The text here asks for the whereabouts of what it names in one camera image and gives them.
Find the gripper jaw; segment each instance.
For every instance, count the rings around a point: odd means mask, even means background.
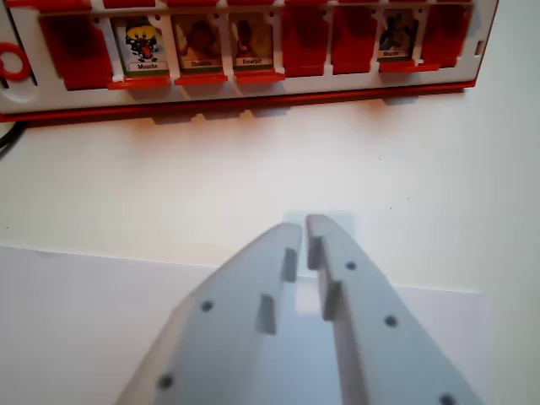
[[[301,240],[300,226],[279,224],[208,277],[173,310],[117,405],[241,403]]]
[[[308,267],[331,321],[344,405],[480,405],[384,274],[333,220],[306,220]]]

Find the white table surface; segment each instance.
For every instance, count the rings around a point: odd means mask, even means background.
[[[537,403],[538,15],[501,1],[464,94],[33,126],[0,161],[0,245],[216,266],[336,213],[393,283],[489,297],[494,403]]]

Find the cartoon face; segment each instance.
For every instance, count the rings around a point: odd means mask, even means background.
[[[206,21],[197,21],[186,39],[189,46],[195,51],[204,51],[216,41],[210,25]]]
[[[137,42],[150,41],[156,36],[155,28],[152,25],[134,27],[126,32],[126,36]]]

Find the white plastic frame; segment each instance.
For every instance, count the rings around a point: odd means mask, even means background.
[[[220,0],[215,8],[168,8],[157,0],[156,6],[153,8],[119,9],[107,9],[104,7],[102,0],[92,0],[92,11],[81,14],[92,14],[93,17],[99,19],[99,23],[97,23],[96,26],[104,33],[105,43],[107,44],[113,69],[112,80],[123,80],[123,71],[118,56],[118,50],[114,43],[115,40],[111,28],[110,17],[135,14],[147,14],[151,16],[152,14],[159,14],[161,20],[153,20],[153,24],[158,24],[163,32],[165,47],[168,53],[167,61],[170,65],[171,85],[169,87],[156,89],[92,89],[75,91],[66,90],[62,78],[58,77],[57,71],[49,55],[45,39],[41,33],[40,25],[37,24],[40,13],[32,9],[11,8],[10,11],[13,16],[13,21],[17,27],[21,45],[33,68],[37,86],[34,85],[31,78],[27,78],[22,82],[8,81],[9,89],[0,86],[0,113],[15,114],[99,106],[219,100],[269,95],[294,95],[353,89],[383,89],[388,87],[467,82],[474,80],[478,75],[485,46],[482,47],[480,54],[476,55],[477,46],[480,41],[484,41],[485,44],[488,40],[497,2],[498,0],[474,0],[474,2],[471,3],[471,24],[463,46],[462,55],[455,67],[443,68],[434,72],[419,72],[412,74],[380,73],[379,63],[377,62],[377,52],[374,52],[371,62],[371,71],[369,73],[334,75],[330,58],[330,44],[332,43],[332,21],[333,10],[335,7],[365,5],[366,7],[376,10],[374,18],[378,20],[379,28],[377,30],[375,48],[377,48],[381,35],[383,10],[388,8],[412,8],[415,10],[415,18],[419,21],[413,59],[416,62],[421,62],[421,44],[426,21],[429,16],[429,6],[437,4],[437,2],[435,0],[428,0],[426,3],[422,4],[389,3],[387,0],[380,0],[379,3],[349,3],[345,5],[331,1],[324,5],[317,6],[321,11],[327,11],[324,19],[330,24],[327,59],[324,67],[324,74],[322,76],[286,78],[275,84],[238,84],[235,81],[233,72],[228,14],[258,12],[269,14],[270,12],[274,12],[274,16],[271,18],[268,17],[266,20],[273,25],[274,67],[277,72],[282,73],[284,71],[281,39],[281,13],[284,7],[283,0],[278,0],[271,6],[228,6],[224,0]],[[218,19],[215,19],[214,23],[219,29],[220,41],[222,44],[224,74],[228,77],[227,82],[223,84],[198,84],[189,86],[174,85],[174,80],[180,77],[180,69],[176,55],[175,39],[173,36],[174,30],[170,25],[170,16],[172,14],[206,14],[211,19],[213,19],[214,14],[219,16]],[[0,7],[0,42],[17,43],[16,34],[13,31],[8,13],[4,7]],[[19,70],[20,60],[15,55],[4,53],[1,58],[8,70]]]

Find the red plastic tab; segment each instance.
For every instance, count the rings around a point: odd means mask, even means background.
[[[470,6],[436,4],[429,11],[422,58],[426,64],[453,68],[461,55],[471,20]]]
[[[235,78],[240,84],[273,83],[285,80],[285,75],[276,73],[275,69],[245,70],[235,72]]]
[[[105,8],[154,7],[155,0],[103,0]]]
[[[109,82],[109,90],[129,90],[129,89],[154,89],[156,87],[167,87],[170,85],[169,75],[150,76],[147,78],[124,78],[123,82]]]
[[[64,11],[89,11],[90,0],[6,0],[10,8],[33,8],[42,13],[61,13]]]
[[[283,11],[285,76],[321,76],[327,59],[328,22],[317,7],[286,7]]]
[[[88,16],[40,19],[41,30],[66,89],[106,89],[112,68],[103,33]]]
[[[2,42],[0,43],[0,55],[4,52],[12,52],[17,55],[23,63],[23,67],[18,72],[9,72],[4,68],[2,59],[0,59],[0,78],[6,78],[7,80],[12,80],[14,82],[26,80],[30,76],[32,69],[30,68],[30,62],[28,62],[28,57],[24,53],[23,48],[9,42]]]
[[[218,0],[163,0],[169,7],[215,6]]]
[[[332,33],[334,74],[369,72],[376,35],[377,21],[371,8],[336,7]]]
[[[187,86],[190,84],[212,84],[223,83],[229,80],[225,73],[189,73],[182,74],[180,78],[175,80],[175,84],[179,86]]]

